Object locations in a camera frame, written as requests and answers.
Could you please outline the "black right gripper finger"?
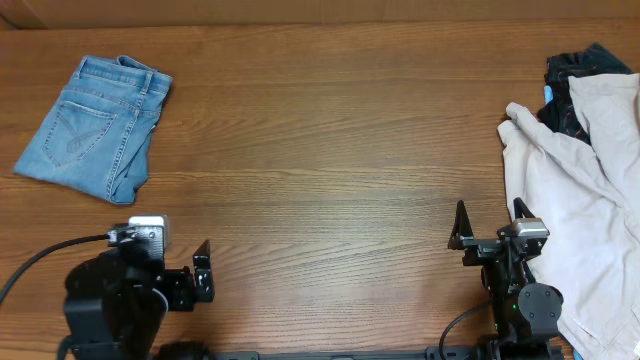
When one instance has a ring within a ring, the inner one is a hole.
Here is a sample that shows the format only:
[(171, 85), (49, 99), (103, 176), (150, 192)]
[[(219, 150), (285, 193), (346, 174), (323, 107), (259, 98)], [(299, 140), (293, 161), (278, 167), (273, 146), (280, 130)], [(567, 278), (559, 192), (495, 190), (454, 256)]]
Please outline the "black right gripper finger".
[(520, 198), (516, 197), (513, 200), (514, 206), (514, 216), (516, 219), (521, 218), (534, 218), (535, 215), (530, 211), (525, 202)]
[(463, 200), (456, 204), (454, 225), (448, 241), (449, 249), (465, 249), (474, 241), (474, 234)]

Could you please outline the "light blue denim jeans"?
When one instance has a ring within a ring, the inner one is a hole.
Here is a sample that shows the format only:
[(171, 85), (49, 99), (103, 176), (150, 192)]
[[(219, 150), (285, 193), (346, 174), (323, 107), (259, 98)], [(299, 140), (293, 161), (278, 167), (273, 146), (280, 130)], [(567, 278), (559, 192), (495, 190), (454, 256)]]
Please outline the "light blue denim jeans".
[(13, 172), (133, 204), (172, 82), (129, 56), (85, 56)]

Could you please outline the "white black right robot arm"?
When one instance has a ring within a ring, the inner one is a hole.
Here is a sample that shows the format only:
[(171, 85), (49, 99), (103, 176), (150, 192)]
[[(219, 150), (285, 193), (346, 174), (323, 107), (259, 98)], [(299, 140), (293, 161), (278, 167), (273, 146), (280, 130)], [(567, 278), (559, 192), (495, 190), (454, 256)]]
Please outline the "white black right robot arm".
[(559, 335), (564, 302), (561, 292), (535, 280), (528, 262), (541, 255), (549, 237), (543, 220), (519, 197), (513, 201), (516, 218), (497, 231), (495, 239), (474, 236), (463, 201), (456, 204), (448, 248), (462, 250), (465, 266), (479, 266), (489, 293), (494, 335), (483, 336), (472, 359), (561, 359), (550, 340)]

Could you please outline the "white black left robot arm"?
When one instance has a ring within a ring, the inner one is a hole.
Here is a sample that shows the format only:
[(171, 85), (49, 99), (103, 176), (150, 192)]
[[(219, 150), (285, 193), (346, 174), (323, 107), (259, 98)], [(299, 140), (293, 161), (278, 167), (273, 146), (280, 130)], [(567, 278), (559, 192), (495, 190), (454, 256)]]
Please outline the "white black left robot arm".
[(70, 329), (57, 356), (77, 359), (165, 360), (425, 360), (480, 358), (473, 346), (428, 347), (422, 352), (370, 351), (260, 354), (214, 352), (202, 342), (153, 347), (169, 312), (191, 312), (215, 296), (210, 243), (192, 256), (192, 266), (168, 269), (169, 220), (164, 215), (132, 216), (113, 226), (103, 240), (109, 249), (76, 266), (66, 277), (63, 310)]

